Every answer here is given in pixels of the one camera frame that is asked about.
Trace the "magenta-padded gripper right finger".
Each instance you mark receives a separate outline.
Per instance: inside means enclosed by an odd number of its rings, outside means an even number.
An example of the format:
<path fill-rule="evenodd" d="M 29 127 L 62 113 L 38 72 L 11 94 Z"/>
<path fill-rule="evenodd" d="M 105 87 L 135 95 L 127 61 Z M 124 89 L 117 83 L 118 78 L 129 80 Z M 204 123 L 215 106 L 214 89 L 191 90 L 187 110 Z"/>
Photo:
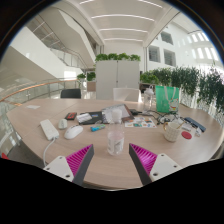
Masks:
<path fill-rule="evenodd" d="M 166 154 L 155 154 L 132 143 L 129 144 L 129 155 L 143 186 L 182 169 Z"/>

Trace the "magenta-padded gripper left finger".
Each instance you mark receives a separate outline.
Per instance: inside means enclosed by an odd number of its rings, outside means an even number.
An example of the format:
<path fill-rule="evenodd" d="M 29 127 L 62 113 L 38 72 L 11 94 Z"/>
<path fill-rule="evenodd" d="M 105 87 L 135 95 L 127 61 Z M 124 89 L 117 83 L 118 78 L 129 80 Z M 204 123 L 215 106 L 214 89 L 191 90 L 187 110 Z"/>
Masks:
<path fill-rule="evenodd" d="M 67 157 L 58 156 L 44 170 L 81 186 L 93 155 L 94 147 L 90 144 Z"/>

